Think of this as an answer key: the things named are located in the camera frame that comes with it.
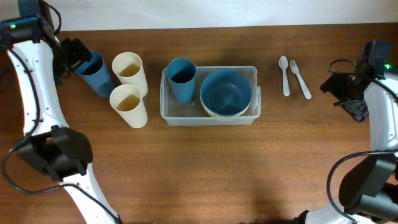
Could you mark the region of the blue bowl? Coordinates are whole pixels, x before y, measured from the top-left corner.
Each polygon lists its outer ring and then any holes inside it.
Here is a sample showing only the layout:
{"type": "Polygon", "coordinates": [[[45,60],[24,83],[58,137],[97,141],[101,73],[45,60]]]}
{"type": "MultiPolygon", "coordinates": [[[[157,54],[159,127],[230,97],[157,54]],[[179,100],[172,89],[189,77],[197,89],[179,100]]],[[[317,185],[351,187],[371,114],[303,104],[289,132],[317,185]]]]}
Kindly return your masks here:
{"type": "Polygon", "coordinates": [[[252,87],[239,72],[217,70],[203,80],[200,99],[203,107],[216,116],[239,116],[251,103],[252,87]]]}

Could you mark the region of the cream cup back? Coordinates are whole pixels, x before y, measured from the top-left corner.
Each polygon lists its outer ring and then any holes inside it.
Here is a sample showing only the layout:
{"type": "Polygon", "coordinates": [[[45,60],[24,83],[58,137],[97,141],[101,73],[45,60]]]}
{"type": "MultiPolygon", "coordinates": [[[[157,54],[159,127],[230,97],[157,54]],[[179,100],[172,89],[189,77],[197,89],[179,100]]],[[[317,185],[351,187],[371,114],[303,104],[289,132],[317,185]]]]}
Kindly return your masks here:
{"type": "Polygon", "coordinates": [[[112,62],[112,70],[122,84],[136,86],[142,97],[148,92],[147,80],[142,59],[133,52],[123,52],[112,62]]]}

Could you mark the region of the cream cup front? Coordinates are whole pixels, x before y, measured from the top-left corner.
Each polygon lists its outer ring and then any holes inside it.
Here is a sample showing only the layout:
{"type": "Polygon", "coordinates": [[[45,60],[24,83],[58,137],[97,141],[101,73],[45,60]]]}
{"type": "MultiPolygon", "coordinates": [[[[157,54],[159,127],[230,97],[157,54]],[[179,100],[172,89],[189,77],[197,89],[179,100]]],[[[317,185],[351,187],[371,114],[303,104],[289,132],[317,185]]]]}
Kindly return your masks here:
{"type": "Polygon", "coordinates": [[[142,128],[147,124],[144,100],[136,86],[123,84],[116,87],[110,94],[109,102],[130,127],[142,128]]]}

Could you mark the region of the cream bowl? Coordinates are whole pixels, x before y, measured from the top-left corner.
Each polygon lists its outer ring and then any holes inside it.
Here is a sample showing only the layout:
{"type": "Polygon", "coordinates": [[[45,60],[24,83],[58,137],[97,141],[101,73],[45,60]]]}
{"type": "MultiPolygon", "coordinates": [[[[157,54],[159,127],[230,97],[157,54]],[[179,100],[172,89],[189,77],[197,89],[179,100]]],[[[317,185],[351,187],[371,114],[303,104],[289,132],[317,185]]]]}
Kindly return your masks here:
{"type": "Polygon", "coordinates": [[[201,104],[204,108],[204,110],[211,116],[211,117],[232,117],[232,116],[241,116],[244,112],[246,112],[246,110],[249,108],[249,105],[247,105],[247,107],[245,107],[245,109],[243,109],[242,111],[235,113],[235,114],[227,114],[227,115],[223,115],[223,114],[219,114],[219,113],[215,113],[212,110],[210,110],[205,104],[204,102],[201,100],[201,104]]]}

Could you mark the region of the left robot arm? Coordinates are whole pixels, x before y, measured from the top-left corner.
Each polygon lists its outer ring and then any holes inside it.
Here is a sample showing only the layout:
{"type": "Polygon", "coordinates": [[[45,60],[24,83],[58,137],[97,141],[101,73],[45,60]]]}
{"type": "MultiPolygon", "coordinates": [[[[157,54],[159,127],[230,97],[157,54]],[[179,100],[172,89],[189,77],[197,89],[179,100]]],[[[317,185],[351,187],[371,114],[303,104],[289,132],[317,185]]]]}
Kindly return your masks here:
{"type": "Polygon", "coordinates": [[[56,84],[93,55],[80,39],[59,41],[53,6],[45,1],[19,0],[19,17],[1,21],[1,47],[16,73],[24,110],[24,137],[15,152],[65,189],[87,223],[121,223],[107,202],[93,172],[93,151],[86,135],[71,129],[58,100],[56,84]]]}

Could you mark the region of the blue cup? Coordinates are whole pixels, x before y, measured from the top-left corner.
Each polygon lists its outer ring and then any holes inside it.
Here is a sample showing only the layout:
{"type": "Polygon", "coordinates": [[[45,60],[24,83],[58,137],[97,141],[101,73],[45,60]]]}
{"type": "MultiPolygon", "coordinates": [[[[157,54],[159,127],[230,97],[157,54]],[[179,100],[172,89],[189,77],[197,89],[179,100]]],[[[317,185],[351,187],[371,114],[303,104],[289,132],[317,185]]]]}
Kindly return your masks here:
{"type": "Polygon", "coordinates": [[[84,62],[76,73],[102,98],[109,98],[116,85],[111,78],[103,56],[94,50],[90,51],[92,58],[84,62]]]}
{"type": "Polygon", "coordinates": [[[175,58],[167,65],[167,78],[174,98],[179,103],[192,101],[196,74],[195,64],[187,58],[175,58]]]}

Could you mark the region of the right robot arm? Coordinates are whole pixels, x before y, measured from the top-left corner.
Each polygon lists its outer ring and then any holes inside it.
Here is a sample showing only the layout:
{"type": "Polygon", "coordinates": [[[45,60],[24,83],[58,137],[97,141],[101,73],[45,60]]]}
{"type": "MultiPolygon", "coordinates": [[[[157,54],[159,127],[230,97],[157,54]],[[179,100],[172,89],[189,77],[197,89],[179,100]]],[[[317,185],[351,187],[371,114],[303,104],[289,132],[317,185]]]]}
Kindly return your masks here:
{"type": "Polygon", "coordinates": [[[322,208],[304,211],[293,223],[397,222],[397,66],[392,44],[373,40],[361,47],[353,72],[329,68],[320,89],[337,98],[357,122],[369,119],[370,149],[349,154],[329,171],[322,208]]]}

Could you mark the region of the cream cup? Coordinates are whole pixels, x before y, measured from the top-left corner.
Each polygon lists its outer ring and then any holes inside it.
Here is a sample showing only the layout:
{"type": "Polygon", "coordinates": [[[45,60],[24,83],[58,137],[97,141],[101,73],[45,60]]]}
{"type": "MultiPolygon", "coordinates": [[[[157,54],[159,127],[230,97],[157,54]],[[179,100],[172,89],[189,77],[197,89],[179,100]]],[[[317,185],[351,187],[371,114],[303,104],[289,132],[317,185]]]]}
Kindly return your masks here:
{"type": "Polygon", "coordinates": [[[144,100],[136,86],[123,84],[116,87],[110,94],[109,102],[130,127],[142,128],[147,124],[144,100]]]}
{"type": "Polygon", "coordinates": [[[147,80],[142,59],[133,52],[123,52],[112,62],[112,70],[122,84],[136,86],[142,97],[148,92],[147,80]]]}

